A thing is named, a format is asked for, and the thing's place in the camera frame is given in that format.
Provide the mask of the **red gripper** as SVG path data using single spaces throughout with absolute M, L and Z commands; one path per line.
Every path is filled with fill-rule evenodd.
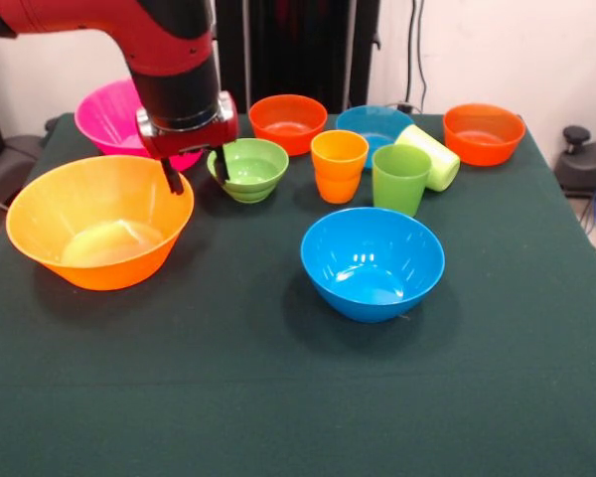
M 217 182 L 224 185 L 229 179 L 223 145 L 238 136 L 238 117 L 235 103 L 228 91 L 223 90 L 217 99 L 215 116 L 192 129 L 167 129 L 157 126 L 144 108 L 136 111 L 136 126 L 149 156 L 161 159 L 160 164 L 170 191 L 175 195 L 184 193 L 179 172 L 168 157 L 182 155 L 199 149 L 214 148 L 214 171 Z

